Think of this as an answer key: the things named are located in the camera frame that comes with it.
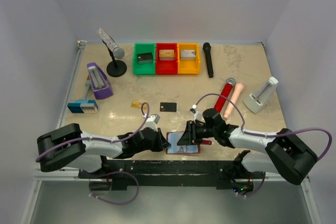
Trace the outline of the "red leather card holder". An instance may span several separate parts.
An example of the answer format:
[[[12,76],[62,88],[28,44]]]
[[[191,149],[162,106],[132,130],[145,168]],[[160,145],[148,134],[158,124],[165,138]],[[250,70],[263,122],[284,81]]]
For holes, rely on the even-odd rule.
[[[183,135],[183,132],[168,132],[166,139],[170,143],[170,147],[166,149],[167,155],[188,155],[199,154],[201,152],[201,145],[212,145],[210,140],[202,140],[198,145],[178,145],[178,140]]]

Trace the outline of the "black card from holder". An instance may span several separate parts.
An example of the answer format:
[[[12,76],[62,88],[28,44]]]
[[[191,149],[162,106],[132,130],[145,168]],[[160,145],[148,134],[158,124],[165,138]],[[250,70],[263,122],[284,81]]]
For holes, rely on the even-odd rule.
[[[161,102],[160,112],[177,112],[177,103],[175,102]]]

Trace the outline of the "tan card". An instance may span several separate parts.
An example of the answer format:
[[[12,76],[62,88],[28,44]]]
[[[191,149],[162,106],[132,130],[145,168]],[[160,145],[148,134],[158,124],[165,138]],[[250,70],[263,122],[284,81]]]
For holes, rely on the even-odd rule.
[[[131,103],[131,107],[132,108],[137,108],[137,109],[140,109],[142,108],[142,104],[144,102],[142,100],[139,100],[139,99],[133,99],[132,100],[132,103]]]
[[[159,59],[162,61],[172,61],[175,59],[175,50],[163,49],[159,50]]]

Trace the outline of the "silver card from holder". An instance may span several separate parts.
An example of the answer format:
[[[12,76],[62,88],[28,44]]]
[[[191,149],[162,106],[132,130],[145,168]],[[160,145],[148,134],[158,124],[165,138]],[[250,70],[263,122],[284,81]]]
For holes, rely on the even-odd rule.
[[[183,135],[183,132],[169,132],[167,134],[167,141],[171,147],[166,151],[167,154],[196,154],[200,152],[198,145],[177,146],[178,140]]]

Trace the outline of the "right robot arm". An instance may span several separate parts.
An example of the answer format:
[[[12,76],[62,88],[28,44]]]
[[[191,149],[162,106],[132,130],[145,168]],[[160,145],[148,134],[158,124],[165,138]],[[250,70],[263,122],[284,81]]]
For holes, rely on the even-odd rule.
[[[317,155],[289,129],[268,136],[260,132],[245,133],[237,125],[226,124],[213,108],[202,115],[204,121],[187,121],[177,145],[198,145],[214,138],[221,146],[246,148],[237,160],[234,172],[245,178],[254,172],[277,173],[286,181],[300,185],[318,161]]]

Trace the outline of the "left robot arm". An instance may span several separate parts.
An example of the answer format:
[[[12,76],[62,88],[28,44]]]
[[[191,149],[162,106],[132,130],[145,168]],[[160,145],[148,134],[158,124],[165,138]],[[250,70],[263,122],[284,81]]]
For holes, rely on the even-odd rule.
[[[71,123],[37,138],[39,156],[36,162],[42,172],[71,167],[103,178],[109,171],[103,157],[127,159],[143,151],[161,152],[170,146],[160,128],[146,127],[134,133],[102,137],[82,131],[79,124]]]

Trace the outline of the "silver card in yellow bin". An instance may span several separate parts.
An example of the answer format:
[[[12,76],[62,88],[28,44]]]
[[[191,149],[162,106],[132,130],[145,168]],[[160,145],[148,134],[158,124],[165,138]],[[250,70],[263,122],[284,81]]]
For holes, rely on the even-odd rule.
[[[196,51],[195,50],[181,50],[180,51],[180,60],[184,61],[194,61],[196,59]]]

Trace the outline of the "tan card in red bin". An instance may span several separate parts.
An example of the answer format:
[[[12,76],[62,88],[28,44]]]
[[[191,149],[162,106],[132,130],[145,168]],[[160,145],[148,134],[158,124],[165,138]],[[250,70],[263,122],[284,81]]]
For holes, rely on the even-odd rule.
[[[159,59],[162,61],[172,61],[175,59],[175,50],[163,49],[159,50]]]

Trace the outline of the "black card in green bin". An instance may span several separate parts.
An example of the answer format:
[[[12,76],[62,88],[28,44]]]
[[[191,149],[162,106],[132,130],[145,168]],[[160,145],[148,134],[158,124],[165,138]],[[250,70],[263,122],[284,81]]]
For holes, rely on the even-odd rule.
[[[153,62],[153,54],[151,52],[145,52],[141,54],[137,54],[138,64],[148,64]]]

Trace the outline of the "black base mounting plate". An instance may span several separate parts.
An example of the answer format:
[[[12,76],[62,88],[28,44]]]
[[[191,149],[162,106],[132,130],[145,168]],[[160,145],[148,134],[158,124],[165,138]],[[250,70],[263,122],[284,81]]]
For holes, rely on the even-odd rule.
[[[262,172],[250,173],[236,161],[158,161],[108,160],[102,169],[89,174],[80,171],[80,179],[111,180],[112,190],[129,186],[215,187],[231,189],[232,183],[244,179],[262,179]]]

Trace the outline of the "red microphone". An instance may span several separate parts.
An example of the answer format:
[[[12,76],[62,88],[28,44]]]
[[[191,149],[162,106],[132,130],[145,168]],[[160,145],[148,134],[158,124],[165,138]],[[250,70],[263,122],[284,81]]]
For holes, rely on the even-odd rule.
[[[221,95],[220,97],[218,97],[215,105],[214,105],[214,109],[218,112],[218,113],[221,113],[221,110],[223,109],[224,107],[224,104],[226,102],[226,99],[224,99],[223,97],[229,97],[230,93],[231,93],[231,90],[232,88],[235,86],[236,84],[236,81],[234,78],[228,78],[226,79],[226,83],[224,85],[224,88],[221,92]]]

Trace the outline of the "yellow plastic bin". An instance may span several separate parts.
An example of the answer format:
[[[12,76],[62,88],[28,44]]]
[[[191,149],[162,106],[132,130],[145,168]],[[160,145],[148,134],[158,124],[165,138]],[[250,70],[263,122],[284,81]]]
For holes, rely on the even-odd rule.
[[[182,51],[191,50],[194,51],[194,57],[192,59],[183,59]],[[201,58],[199,53],[198,43],[178,43],[178,74],[198,75],[201,70]]]

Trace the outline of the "pink microphone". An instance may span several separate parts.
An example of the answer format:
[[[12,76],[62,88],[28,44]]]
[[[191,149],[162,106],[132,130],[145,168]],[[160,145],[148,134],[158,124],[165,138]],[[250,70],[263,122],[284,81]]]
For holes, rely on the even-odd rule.
[[[235,88],[234,88],[234,92],[231,96],[231,102],[228,104],[224,114],[223,114],[223,119],[224,120],[227,120],[229,119],[233,109],[234,109],[234,105],[236,104],[241,92],[243,91],[244,89],[244,85],[242,83],[237,83],[235,85]]]

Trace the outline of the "red plastic bin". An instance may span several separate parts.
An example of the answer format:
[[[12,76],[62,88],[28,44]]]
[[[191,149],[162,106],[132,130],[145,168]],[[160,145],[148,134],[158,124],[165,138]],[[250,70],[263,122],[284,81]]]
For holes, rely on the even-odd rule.
[[[161,50],[172,50],[173,55],[170,60],[160,58]],[[155,74],[157,75],[177,75],[178,74],[178,56],[177,43],[156,43],[155,51]]]

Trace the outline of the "white metronome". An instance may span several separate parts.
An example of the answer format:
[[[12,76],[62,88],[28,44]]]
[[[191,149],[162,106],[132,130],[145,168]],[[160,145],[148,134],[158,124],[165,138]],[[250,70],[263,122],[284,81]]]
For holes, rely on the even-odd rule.
[[[257,90],[250,93],[244,100],[244,105],[254,114],[260,112],[267,106],[269,100],[276,93],[278,80],[275,77],[270,77]]]

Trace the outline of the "blue grey block toy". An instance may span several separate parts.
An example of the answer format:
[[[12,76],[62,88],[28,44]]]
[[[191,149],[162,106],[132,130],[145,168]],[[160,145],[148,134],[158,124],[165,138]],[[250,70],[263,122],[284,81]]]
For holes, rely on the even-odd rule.
[[[86,86],[86,89],[81,99],[71,100],[70,102],[67,103],[67,108],[73,114],[75,113],[88,114],[88,113],[98,112],[98,105],[96,101],[94,99],[87,99],[89,91],[92,89],[92,84],[91,84],[91,80],[89,76],[87,76],[85,86]]]

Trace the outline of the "black microphone stand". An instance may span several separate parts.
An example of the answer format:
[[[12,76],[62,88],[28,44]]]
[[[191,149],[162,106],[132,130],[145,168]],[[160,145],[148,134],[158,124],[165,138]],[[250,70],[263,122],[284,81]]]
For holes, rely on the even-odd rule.
[[[122,58],[124,57],[124,50],[120,47],[114,47],[111,50],[105,41],[102,41],[107,47],[109,55],[111,57],[111,62],[107,65],[107,74],[111,77],[120,77],[124,75],[127,71],[127,66]]]

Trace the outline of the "green plastic bin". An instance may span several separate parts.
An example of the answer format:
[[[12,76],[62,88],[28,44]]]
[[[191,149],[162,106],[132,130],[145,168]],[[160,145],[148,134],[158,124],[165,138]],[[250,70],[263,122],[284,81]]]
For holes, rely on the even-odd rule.
[[[155,75],[155,43],[134,44],[133,73],[135,75]]]

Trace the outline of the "black microphone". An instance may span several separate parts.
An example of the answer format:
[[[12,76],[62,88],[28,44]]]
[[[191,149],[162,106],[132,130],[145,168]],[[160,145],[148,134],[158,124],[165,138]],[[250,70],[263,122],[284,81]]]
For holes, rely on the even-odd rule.
[[[214,70],[213,70],[213,64],[212,64],[212,55],[211,55],[211,45],[210,45],[210,43],[205,42],[203,44],[203,52],[204,52],[204,55],[205,55],[208,77],[213,78],[214,77]]]

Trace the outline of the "glitter silver microphone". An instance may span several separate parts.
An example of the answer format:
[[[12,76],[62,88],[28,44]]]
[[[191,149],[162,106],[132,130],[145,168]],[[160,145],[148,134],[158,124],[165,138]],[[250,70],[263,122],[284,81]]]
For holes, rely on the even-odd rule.
[[[113,53],[113,56],[117,59],[124,57],[124,50],[119,47],[116,42],[102,29],[97,30],[97,34],[106,47]]]

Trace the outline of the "aluminium frame rail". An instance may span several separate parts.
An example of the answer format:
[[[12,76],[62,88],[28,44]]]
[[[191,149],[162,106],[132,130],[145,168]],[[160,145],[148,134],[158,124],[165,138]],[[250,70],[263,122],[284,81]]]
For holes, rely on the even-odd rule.
[[[67,82],[68,85],[67,85],[66,93],[62,97],[63,100],[62,100],[61,108],[59,110],[56,128],[62,126],[63,123],[65,122],[65,119],[68,113],[67,103],[70,97],[72,96],[73,84],[75,83],[75,80],[78,74],[78,69],[80,66],[80,62],[82,59],[82,55],[83,55],[83,52],[87,44],[88,42],[85,40],[78,41],[78,50],[77,50],[77,54],[75,57],[75,63],[70,72],[69,81]],[[73,180],[73,177],[71,177],[71,174],[74,172],[75,171],[73,171],[73,168],[66,168],[65,171],[61,170],[60,172],[51,172],[47,174],[47,178],[50,177],[52,181],[61,181],[63,178],[65,179],[70,178],[71,180]],[[41,184],[44,180],[44,176],[40,175],[40,173],[41,173],[40,165],[37,164],[36,169],[34,170],[34,173],[33,173],[33,183],[29,190],[28,199],[26,201],[24,212],[20,220],[20,223],[32,223],[31,220],[32,220],[33,213],[35,210],[37,198],[40,192]]]

